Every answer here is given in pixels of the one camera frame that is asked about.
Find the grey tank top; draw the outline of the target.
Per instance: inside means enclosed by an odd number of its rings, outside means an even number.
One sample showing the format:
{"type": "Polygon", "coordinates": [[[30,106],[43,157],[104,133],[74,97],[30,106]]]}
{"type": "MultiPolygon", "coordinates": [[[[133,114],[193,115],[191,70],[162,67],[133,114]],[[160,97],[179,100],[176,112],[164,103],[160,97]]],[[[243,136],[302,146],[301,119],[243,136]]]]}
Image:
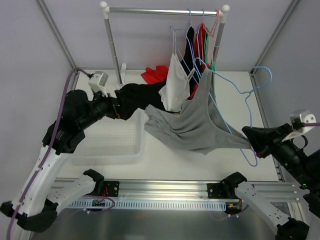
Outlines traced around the grey tank top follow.
{"type": "Polygon", "coordinates": [[[149,105],[144,129],[164,145],[207,155],[216,149],[250,149],[246,137],[228,125],[215,105],[213,72],[205,69],[190,100],[180,113],[169,113],[149,105]]]}

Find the light blue wire hanger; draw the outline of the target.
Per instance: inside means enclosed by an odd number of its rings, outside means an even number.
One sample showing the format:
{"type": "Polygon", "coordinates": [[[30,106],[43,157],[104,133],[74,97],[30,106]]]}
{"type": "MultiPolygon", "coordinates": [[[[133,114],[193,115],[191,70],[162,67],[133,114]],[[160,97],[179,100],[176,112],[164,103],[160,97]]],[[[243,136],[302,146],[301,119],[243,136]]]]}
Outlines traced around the light blue wire hanger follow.
{"type": "MultiPolygon", "coordinates": [[[[195,57],[194,60],[193,60],[193,62],[196,64],[196,61],[197,61],[197,60],[198,60],[201,64],[204,64],[204,65],[205,65],[205,68],[206,68],[206,69],[209,69],[209,70],[213,73],[213,76],[214,76],[214,77],[215,77],[215,75],[217,75],[218,77],[220,77],[220,78],[223,79],[224,81],[230,83],[240,95],[246,95],[246,97],[244,98],[244,103],[245,103],[245,105],[246,105],[246,107],[247,107],[247,109],[248,109],[248,113],[249,113],[249,127],[252,128],[252,127],[253,127],[253,114],[252,114],[252,109],[251,109],[251,107],[250,107],[250,105],[249,105],[249,103],[248,103],[248,100],[249,100],[249,98],[251,97],[251,95],[252,95],[253,93],[258,92],[258,90],[264,89],[264,88],[268,87],[268,86],[271,84],[271,82],[272,82],[272,80],[273,80],[273,73],[272,73],[271,69],[268,68],[267,66],[253,66],[253,67],[252,67],[253,70],[264,69],[264,70],[266,70],[266,71],[268,72],[268,74],[269,74],[269,80],[268,80],[268,82],[267,82],[266,84],[263,84],[263,85],[254,86],[254,87],[252,87],[251,90],[248,90],[248,91],[240,91],[240,89],[238,88],[238,86],[237,86],[232,80],[230,80],[230,79],[222,76],[221,74],[219,74],[219,73],[217,73],[216,71],[214,71],[214,70],[210,69],[209,67],[207,67],[206,63],[205,63],[200,57],[195,57]]],[[[222,121],[223,121],[223,123],[226,125],[227,130],[229,131],[230,134],[232,134],[233,132],[231,131],[228,123],[226,122],[226,120],[224,119],[224,117],[223,117],[223,115],[222,115],[222,113],[221,113],[221,111],[220,111],[220,109],[219,109],[219,107],[218,107],[218,105],[217,105],[217,102],[216,102],[216,100],[215,100],[214,97],[213,97],[213,93],[210,93],[210,91],[209,91],[209,99],[213,102],[214,106],[215,106],[216,109],[218,110],[218,113],[219,113],[220,116],[222,117],[222,121]]],[[[245,158],[246,162],[247,162],[251,167],[257,167],[257,166],[258,166],[258,157],[256,156],[255,153],[254,153],[255,163],[251,163],[251,162],[249,161],[247,155],[246,155],[245,152],[243,151],[243,149],[242,149],[242,148],[239,148],[239,150],[240,150],[241,154],[243,155],[243,157],[245,158]]]]}

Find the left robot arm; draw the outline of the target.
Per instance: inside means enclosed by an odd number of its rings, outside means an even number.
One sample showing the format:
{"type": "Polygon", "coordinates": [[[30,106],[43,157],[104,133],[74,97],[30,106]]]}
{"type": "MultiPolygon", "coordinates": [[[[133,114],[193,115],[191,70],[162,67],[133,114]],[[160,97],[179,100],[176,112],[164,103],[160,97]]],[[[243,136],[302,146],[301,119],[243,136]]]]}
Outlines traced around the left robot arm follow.
{"type": "Polygon", "coordinates": [[[58,214],[84,195],[102,196],[104,176],[93,169],[57,193],[49,194],[58,173],[85,138],[85,130],[104,117],[119,119],[120,101],[96,92],[89,100],[83,90],[62,96],[55,122],[42,140],[38,160],[18,196],[1,204],[0,211],[25,231],[42,233],[58,214]]]}

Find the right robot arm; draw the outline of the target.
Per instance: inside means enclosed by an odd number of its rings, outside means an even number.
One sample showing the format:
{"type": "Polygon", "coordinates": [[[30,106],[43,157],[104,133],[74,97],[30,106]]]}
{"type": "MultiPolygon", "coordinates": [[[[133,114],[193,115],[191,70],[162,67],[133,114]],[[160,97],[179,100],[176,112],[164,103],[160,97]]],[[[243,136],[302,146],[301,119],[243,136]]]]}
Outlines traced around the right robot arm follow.
{"type": "Polygon", "coordinates": [[[245,126],[243,133],[258,158],[272,156],[294,179],[292,183],[249,182],[235,172],[218,184],[218,192],[225,199],[237,199],[250,207],[271,229],[276,240],[318,240],[320,238],[320,152],[306,155],[293,139],[318,127],[318,122],[286,123],[274,128],[245,126]],[[310,213],[310,222],[289,216],[274,202],[295,202],[302,197],[310,213]]]}

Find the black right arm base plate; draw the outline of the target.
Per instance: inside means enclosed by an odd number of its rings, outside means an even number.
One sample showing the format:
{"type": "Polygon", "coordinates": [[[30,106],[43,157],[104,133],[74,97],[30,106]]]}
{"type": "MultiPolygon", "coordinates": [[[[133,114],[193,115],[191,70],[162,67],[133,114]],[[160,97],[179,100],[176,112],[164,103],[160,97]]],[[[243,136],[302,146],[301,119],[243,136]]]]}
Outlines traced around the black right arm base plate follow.
{"type": "Polygon", "coordinates": [[[207,197],[209,199],[237,199],[235,188],[238,186],[238,184],[227,182],[207,183],[207,197]]]}

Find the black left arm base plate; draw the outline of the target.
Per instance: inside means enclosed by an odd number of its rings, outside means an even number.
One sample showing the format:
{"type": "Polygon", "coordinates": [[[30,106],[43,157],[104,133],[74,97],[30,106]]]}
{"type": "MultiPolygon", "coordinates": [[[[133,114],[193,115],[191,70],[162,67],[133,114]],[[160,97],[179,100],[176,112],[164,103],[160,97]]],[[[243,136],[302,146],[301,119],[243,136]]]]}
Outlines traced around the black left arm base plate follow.
{"type": "Polygon", "coordinates": [[[119,181],[104,181],[102,195],[106,197],[118,197],[120,189],[119,181]]]}

